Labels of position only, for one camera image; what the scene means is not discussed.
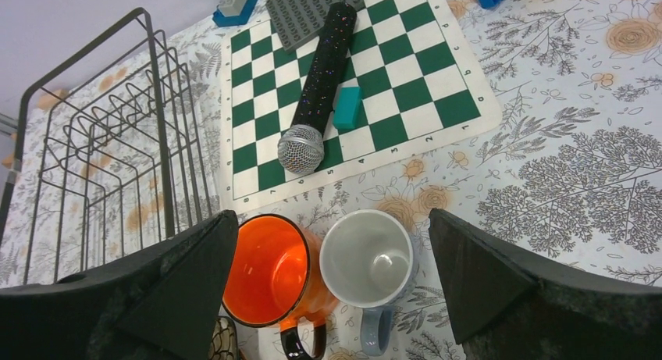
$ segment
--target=black wire rack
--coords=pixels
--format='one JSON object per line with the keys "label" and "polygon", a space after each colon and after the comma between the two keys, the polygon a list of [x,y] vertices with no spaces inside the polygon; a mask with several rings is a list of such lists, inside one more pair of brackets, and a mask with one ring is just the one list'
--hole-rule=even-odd
{"label": "black wire rack", "polygon": [[[90,80],[53,91],[85,57],[118,44],[128,48]],[[30,113],[44,94],[55,106]],[[198,126],[188,66],[143,9],[30,86],[0,204],[0,286],[53,283],[209,217]]]}

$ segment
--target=black mug handle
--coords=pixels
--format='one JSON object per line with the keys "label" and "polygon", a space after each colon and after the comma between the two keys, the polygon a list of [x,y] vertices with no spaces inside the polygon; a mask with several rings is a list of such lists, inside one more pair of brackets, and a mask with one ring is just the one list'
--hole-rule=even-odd
{"label": "black mug handle", "polygon": [[281,331],[280,342],[283,344],[285,356],[289,360],[322,360],[326,350],[326,323],[315,326],[313,333],[312,356],[310,356],[299,339],[296,326]]}

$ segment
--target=microphone grille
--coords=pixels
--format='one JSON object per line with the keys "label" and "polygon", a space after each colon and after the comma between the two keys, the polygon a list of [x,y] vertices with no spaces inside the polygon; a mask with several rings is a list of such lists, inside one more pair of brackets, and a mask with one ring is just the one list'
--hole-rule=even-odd
{"label": "microphone grille", "polygon": [[296,124],[278,141],[278,160],[292,173],[312,173],[323,159],[322,135],[312,127]]}

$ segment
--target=chess mat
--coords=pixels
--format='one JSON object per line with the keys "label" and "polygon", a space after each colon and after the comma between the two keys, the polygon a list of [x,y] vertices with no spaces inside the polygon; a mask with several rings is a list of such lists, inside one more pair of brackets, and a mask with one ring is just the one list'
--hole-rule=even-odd
{"label": "chess mat", "polygon": [[446,0],[365,0],[341,87],[359,86],[356,129],[324,134],[307,176],[286,171],[277,144],[290,127],[318,43],[285,53],[271,23],[237,31],[222,66],[222,205],[245,212],[473,137],[501,108]]}

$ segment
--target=white wall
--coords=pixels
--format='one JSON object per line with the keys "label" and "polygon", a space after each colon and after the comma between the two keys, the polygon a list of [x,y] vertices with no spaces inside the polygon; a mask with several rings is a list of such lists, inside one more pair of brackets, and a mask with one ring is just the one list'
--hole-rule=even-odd
{"label": "white wall", "polygon": [[[0,112],[18,118],[20,98],[27,87],[130,10],[145,8],[155,28],[171,36],[211,17],[217,3],[218,0],[0,0]],[[116,52],[112,46],[106,49],[108,56],[91,56],[83,66],[75,66],[61,76],[55,85],[71,88],[82,83],[116,59],[124,47],[118,47]],[[0,160],[13,148],[11,139],[0,136]],[[6,174],[7,169],[0,166],[0,194]]]}

